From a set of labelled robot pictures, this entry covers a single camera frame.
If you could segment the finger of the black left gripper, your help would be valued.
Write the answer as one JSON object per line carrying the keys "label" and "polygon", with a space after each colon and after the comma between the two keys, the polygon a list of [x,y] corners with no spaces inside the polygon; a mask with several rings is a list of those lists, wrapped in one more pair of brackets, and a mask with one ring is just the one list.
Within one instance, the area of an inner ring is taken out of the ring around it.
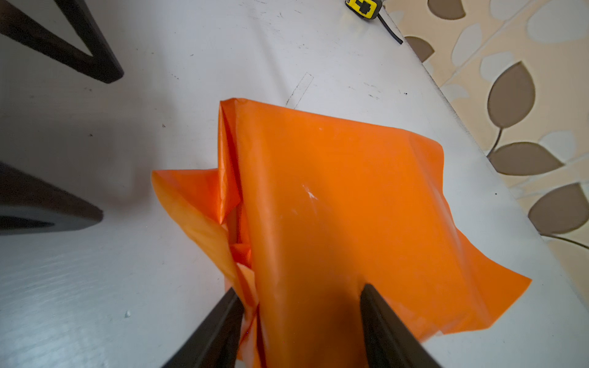
{"label": "finger of the black left gripper", "polygon": [[90,202],[1,164],[3,236],[81,230],[103,218],[103,211]]}
{"label": "finger of the black left gripper", "polygon": [[1,2],[1,34],[83,75],[110,84],[124,76],[101,29],[84,1],[57,1],[61,13],[89,54],[47,30],[8,1]]}

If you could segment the yellow tape measure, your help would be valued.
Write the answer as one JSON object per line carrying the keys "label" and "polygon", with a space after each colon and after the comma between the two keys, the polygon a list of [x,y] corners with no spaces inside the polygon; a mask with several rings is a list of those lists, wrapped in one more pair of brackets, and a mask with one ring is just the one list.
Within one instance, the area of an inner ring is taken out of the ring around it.
{"label": "yellow tape measure", "polygon": [[387,22],[383,19],[380,14],[380,10],[383,7],[382,0],[345,0],[345,5],[354,14],[366,21],[372,21],[378,19],[382,26],[387,30],[389,35],[398,43],[403,44],[403,40],[395,34]]}

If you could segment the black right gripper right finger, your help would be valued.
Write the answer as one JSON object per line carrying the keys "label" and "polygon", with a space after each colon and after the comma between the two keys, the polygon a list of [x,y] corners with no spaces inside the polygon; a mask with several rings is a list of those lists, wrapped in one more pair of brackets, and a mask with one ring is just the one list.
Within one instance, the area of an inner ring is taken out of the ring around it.
{"label": "black right gripper right finger", "polygon": [[360,295],[360,312],[370,368],[440,368],[371,284]]}

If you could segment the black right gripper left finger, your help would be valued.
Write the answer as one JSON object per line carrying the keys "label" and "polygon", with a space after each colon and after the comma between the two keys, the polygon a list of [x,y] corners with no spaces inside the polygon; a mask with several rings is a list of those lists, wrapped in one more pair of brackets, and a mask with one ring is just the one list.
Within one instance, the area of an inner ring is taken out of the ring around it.
{"label": "black right gripper left finger", "polygon": [[231,288],[165,367],[233,368],[236,366],[244,307]]}

